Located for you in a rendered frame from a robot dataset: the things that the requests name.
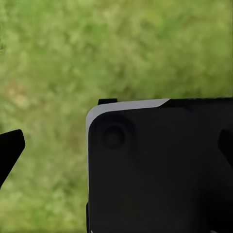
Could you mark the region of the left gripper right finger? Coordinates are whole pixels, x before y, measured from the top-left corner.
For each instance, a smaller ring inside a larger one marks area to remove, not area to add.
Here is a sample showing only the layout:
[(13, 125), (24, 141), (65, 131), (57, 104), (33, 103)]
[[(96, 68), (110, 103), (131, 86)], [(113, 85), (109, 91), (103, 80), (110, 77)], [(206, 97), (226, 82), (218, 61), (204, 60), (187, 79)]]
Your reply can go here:
[(222, 129), (217, 146), (233, 168), (233, 131)]

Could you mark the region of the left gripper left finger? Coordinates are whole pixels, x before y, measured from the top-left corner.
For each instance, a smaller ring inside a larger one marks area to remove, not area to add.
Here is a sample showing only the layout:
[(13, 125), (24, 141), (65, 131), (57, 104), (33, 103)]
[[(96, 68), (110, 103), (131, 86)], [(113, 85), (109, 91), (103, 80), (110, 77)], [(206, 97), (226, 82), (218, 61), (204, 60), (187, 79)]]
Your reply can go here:
[(25, 149), (21, 129), (0, 134), (0, 187)]

